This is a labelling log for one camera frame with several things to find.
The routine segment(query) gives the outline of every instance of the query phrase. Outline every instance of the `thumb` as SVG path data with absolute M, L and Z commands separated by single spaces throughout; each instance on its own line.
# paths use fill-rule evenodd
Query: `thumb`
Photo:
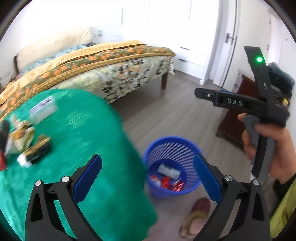
M 255 130 L 265 137 L 271 137 L 277 141 L 282 141 L 285 139 L 287 130 L 285 128 L 281 128 L 274 124 L 255 124 Z

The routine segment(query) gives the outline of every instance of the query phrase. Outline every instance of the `green tablecloth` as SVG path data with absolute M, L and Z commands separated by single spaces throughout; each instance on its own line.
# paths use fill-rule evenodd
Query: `green tablecloth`
M 145 167 L 123 133 L 118 115 L 100 98 L 79 90 L 41 92 L 13 113 L 25 120 L 30 108 L 50 95 L 58 111 L 36 125 L 33 143 L 40 134 L 51 136 L 52 151 L 29 168 L 17 163 L 17 155 L 10 156 L 7 170 L 0 172 L 0 209 L 8 223 L 24 240 L 34 183 L 72 175 L 98 153 L 102 170 L 79 207 L 104 241 L 141 241 L 156 215 L 143 193 Z M 61 206 L 56 205 L 67 233 L 73 236 Z

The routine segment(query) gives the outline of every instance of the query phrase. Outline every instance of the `snack package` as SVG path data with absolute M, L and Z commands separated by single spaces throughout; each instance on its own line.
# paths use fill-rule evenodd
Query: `snack package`
M 175 192 L 179 192 L 182 190 L 184 186 L 184 182 L 182 182 L 181 180 L 177 180 L 173 183 L 173 185 L 171 186 L 171 189 Z
M 37 143 L 25 150 L 17 158 L 18 163 L 24 167 L 30 167 L 35 164 L 39 157 L 43 156 L 51 148 L 51 137 L 40 135 Z
M 177 180 L 181 174 L 179 170 L 169 167 L 163 163 L 159 166 L 157 172 L 159 172 L 162 175 L 168 176 L 173 180 Z
M 10 122 L 15 130 L 9 134 L 5 155 L 22 153 L 27 150 L 35 135 L 35 127 L 29 121 L 21 121 L 12 114 Z
M 168 189 L 170 187 L 170 178 L 167 176 L 164 176 L 161 179 L 161 187 L 164 189 Z
M 154 181 L 154 183 L 155 183 L 158 187 L 161 186 L 161 181 L 158 179 L 157 176 L 155 176 L 155 175 L 151 175 L 150 178 L 152 179 L 152 181 Z

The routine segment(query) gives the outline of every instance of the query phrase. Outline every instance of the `slipper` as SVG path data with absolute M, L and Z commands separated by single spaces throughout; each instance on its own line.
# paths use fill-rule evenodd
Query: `slipper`
M 192 207 L 190 214 L 185 218 L 183 225 L 179 229 L 182 238 L 193 238 L 203 228 L 207 222 L 207 217 L 211 209 L 211 203 L 208 198 L 198 199 Z

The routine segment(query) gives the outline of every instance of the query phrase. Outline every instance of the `green led light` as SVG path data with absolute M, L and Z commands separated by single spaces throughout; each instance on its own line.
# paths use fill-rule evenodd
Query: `green led light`
M 256 60 L 257 60 L 257 62 L 258 62 L 258 63 L 262 63 L 262 61 L 263 61 L 263 58 L 261 58 L 261 57 L 257 57 L 257 59 L 256 59 Z

